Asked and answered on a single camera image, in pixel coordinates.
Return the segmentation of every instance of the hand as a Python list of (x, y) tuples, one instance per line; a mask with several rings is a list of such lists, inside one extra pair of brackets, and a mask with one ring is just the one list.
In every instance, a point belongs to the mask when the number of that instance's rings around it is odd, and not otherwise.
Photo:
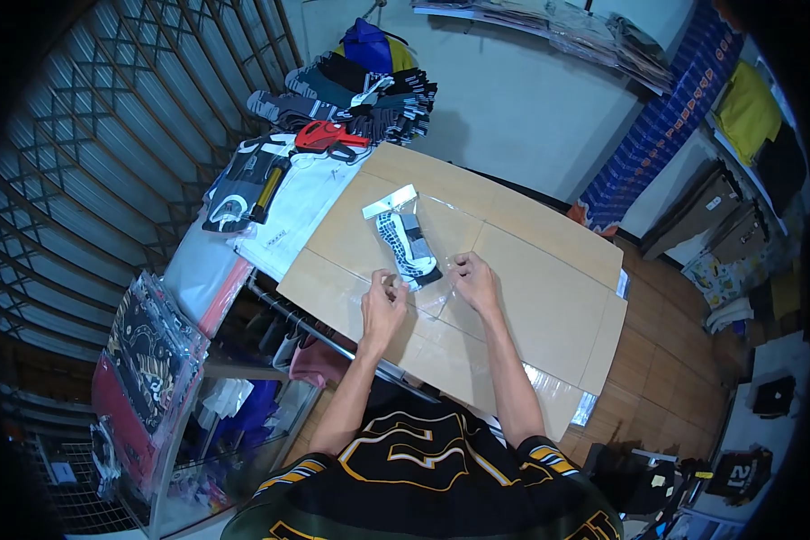
[(454, 258), (456, 266), (447, 272), (456, 292), (482, 316), (500, 310), (495, 272), (474, 252), (461, 253)]
[(390, 276), (390, 270), (372, 272), (372, 285), (369, 292), (363, 295), (360, 308), (363, 311), (363, 338), (357, 344), (369, 356), (381, 358), (384, 350), (399, 330), (408, 313), (406, 298), (408, 284), (400, 283), (399, 287), (384, 284), (384, 278)]

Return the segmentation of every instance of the clothing rack pole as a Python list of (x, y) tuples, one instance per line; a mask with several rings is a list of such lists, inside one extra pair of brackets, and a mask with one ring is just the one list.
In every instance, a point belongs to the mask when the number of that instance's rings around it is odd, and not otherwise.
[[(305, 321), (305, 317), (301, 316), (300, 312), (297, 311), (296, 309), (288, 309), (285, 306), (283, 306), (282, 305), (283, 300), (281, 298), (276, 298), (273, 295), (271, 295), (270, 293), (266, 293), (263, 290), (261, 290), (255, 284), (254, 279), (249, 280), (248, 289), (251, 290), (253, 293), (255, 293), (259, 298), (264, 300), (266, 303), (268, 303), (270, 305), (270, 307), (273, 308), (275, 311), (277, 311), (281, 315), (284, 315), (286, 317), (287, 321), (291, 321), (294, 324), (296, 324), (298, 328), (306, 330), (307, 332), (309, 332), (310, 335), (313, 335), (316, 339), (321, 340), (322, 343), (330, 346), (334, 351), (336, 351), (339, 354), (341, 354), (342, 356), (346, 357), (346, 359), (354, 361), (355, 356), (354, 356), (353, 352), (351, 352), (348, 349), (344, 348), (339, 343), (336, 343), (335, 341), (331, 340), (330, 338), (325, 336), (323, 332), (319, 332), (311, 324), (307, 323)], [(378, 369), (375, 370), (375, 374), (376, 374), (376, 376), (378, 376), (378, 378), (380, 378), (382, 380), (385, 380), (385, 381), (387, 381), (389, 383), (393, 383), (393, 384), (399, 386), (400, 388), (402, 388), (404, 390), (407, 390), (408, 392), (411, 392), (415, 396), (420, 397), (423, 400), (426, 400), (426, 401), (428, 401), (430, 403), (434, 403), (434, 404), (437, 404), (437, 403), (440, 402), (439, 399), (425, 394), (424, 392), (420, 391), (419, 389), (417, 389), (417, 388), (411, 386), (410, 384), (406, 383), (401, 378), (399, 378), (399, 377), (397, 377), (397, 376), (395, 376), (395, 375), (393, 375), (391, 373), (386, 372), (380, 366), (378, 367)]]

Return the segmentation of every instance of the yellow fabric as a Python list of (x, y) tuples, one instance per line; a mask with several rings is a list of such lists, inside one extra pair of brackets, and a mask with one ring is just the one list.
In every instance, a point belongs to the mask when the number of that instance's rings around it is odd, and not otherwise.
[(780, 108), (759, 73), (744, 60), (727, 84), (714, 120), (735, 148), (738, 160), (749, 166), (765, 139), (777, 138), (783, 122)]
[(774, 309), (774, 320), (801, 309), (801, 260), (792, 261), (792, 271), (771, 277), (771, 306)]
[[(401, 41), (386, 36), (387, 42), (390, 45), (390, 59), (393, 60), (393, 72), (405, 71), (414, 67), (414, 59), (411, 58), (411, 53)], [(340, 56), (346, 55), (346, 46), (339, 43), (334, 52)]]

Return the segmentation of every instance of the cardboard sheet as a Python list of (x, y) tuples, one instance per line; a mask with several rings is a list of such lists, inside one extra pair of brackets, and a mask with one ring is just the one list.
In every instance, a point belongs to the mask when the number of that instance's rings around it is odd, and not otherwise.
[[(560, 439), (582, 392), (600, 394), (626, 312), (615, 295), (621, 251), (565, 216), (464, 169), (382, 144), (277, 290), (359, 340), (360, 297), (371, 272), (392, 269), (361, 208), (408, 183), (420, 194), (421, 227), (439, 258), (474, 250), (495, 269), (522, 361), (549, 381), (538, 396), (549, 436)], [(412, 295), (409, 317), (384, 358), (495, 414), (479, 318), (457, 297), (446, 304), (434, 297), (431, 287)]]

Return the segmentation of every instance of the black shirt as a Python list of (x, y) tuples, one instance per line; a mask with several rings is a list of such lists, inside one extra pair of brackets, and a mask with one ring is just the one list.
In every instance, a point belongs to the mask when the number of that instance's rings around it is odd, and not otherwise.
[(617, 513), (549, 439), (503, 446), (453, 402), (367, 412), (338, 458), (271, 474), (223, 540), (568, 538), (617, 540)]

